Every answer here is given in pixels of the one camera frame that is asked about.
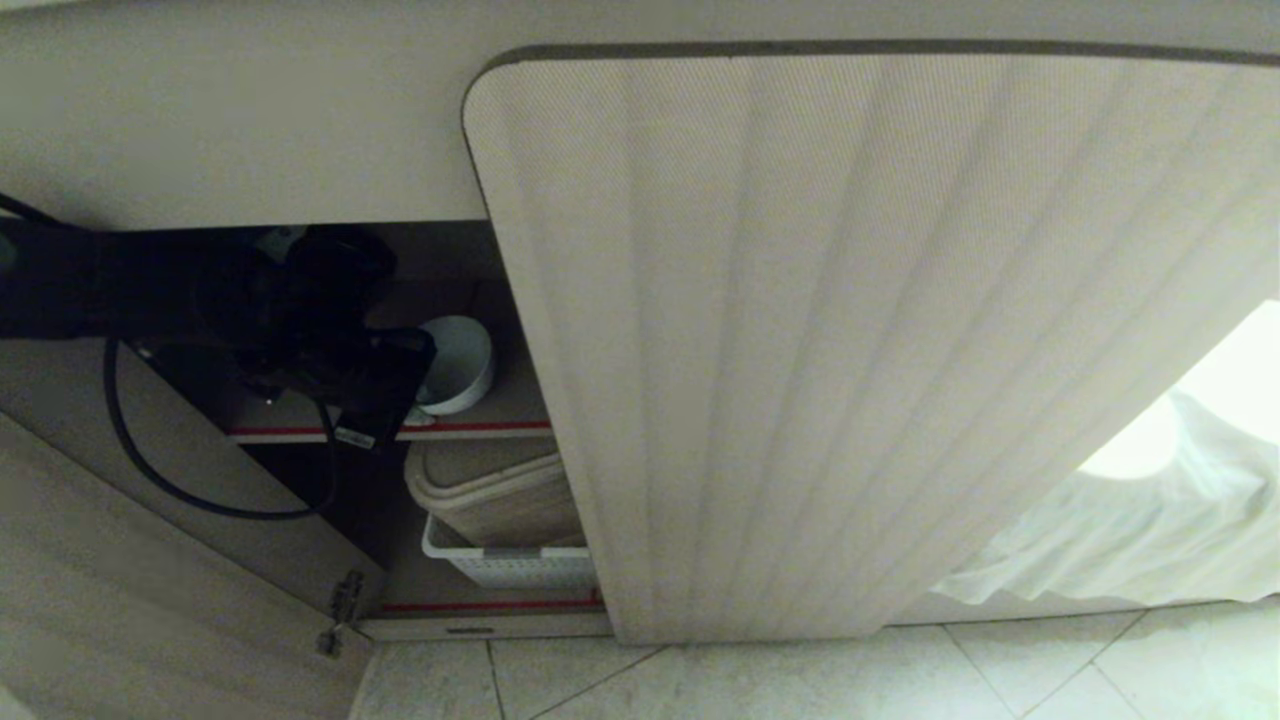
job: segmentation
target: black cable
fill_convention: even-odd
[[[17,217],[22,218],[23,220],[27,220],[27,222],[31,222],[31,223],[40,223],[42,225],[49,225],[49,227],[54,227],[54,228],[69,228],[69,227],[72,227],[72,225],[68,225],[67,223],[63,223],[63,222],[58,220],[56,218],[54,218],[51,215],[46,215],[46,214],[41,213],[40,210],[36,210],[35,208],[32,208],[31,205],[27,205],[26,202],[23,202],[20,200],[17,200],[14,197],[9,197],[8,195],[5,195],[3,192],[0,192],[0,210],[4,210],[5,213],[10,213],[13,215],[17,215]]]
[[[329,441],[330,477],[329,493],[319,503],[302,510],[243,510],[239,507],[219,505],[202,497],[196,497],[195,495],[191,495],[180,487],[170,483],[164,475],[156,471],[156,469],[152,468],[145,457],[142,457],[142,454],[138,452],[138,447],[133,445],[133,438],[129,436],[128,427],[124,424],[124,415],[120,413],[120,395],[115,384],[116,357],[119,351],[120,341],[109,338],[102,352],[102,387],[106,393],[106,413],[111,416],[111,427],[115,429],[115,437],[120,441],[120,447],[124,448],[124,454],[129,456],[133,466],[137,468],[138,471],[141,471],[157,488],[172,495],[173,497],[177,497],[187,505],[207,510],[209,512],[214,512],[216,515],[227,515],[229,518],[241,518],[244,520],[296,520],[298,518],[307,518],[310,515],[323,512],[333,505],[334,498],[338,497],[338,443],[333,437],[333,419],[329,418],[329,410],[323,402],[316,402],[316,409],[320,411],[320,421],[324,424],[324,434]]]

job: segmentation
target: open cabinet door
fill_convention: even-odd
[[[36,717],[347,716],[371,643],[0,415],[0,687]]]
[[[239,507],[293,510],[305,503],[123,350],[122,411],[142,455],[188,492]],[[334,585],[356,570],[366,603],[384,570],[320,518],[264,523],[211,515],[155,488],[129,462],[102,395],[102,342],[0,342],[0,413],[102,482],[257,577],[328,612]]]
[[[910,606],[1274,291],[1277,97],[1274,58],[1034,44],[485,72],[463,124],[620,638]]]

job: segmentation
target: white bowl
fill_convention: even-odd
[[[462,413],[493,387],[493,341],[484,325],[445,315],[422,325],[435,341],[435,360],[417,388],[417,406],[431,415]]]

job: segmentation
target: red stripe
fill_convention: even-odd
[[[547,420],[531,423],[436,423],[434,425],[404,425],[402,433],[480,433],[488,430],[540,430],[550,429]],[[317,436],[324,434],[319,425],[315,428],[232,428],[229,436]]]
[[[549,600],[530,602],[440,602],[440,603],[389,603],[383,605],[383,612],[453,612],[458,610],[539,610],[549,607],[604,607],[604,601],[590,600]]]

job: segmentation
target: tiled floor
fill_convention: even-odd
[[[1280,600],[863,641],[387,643],[352,720],[1280,720]]]

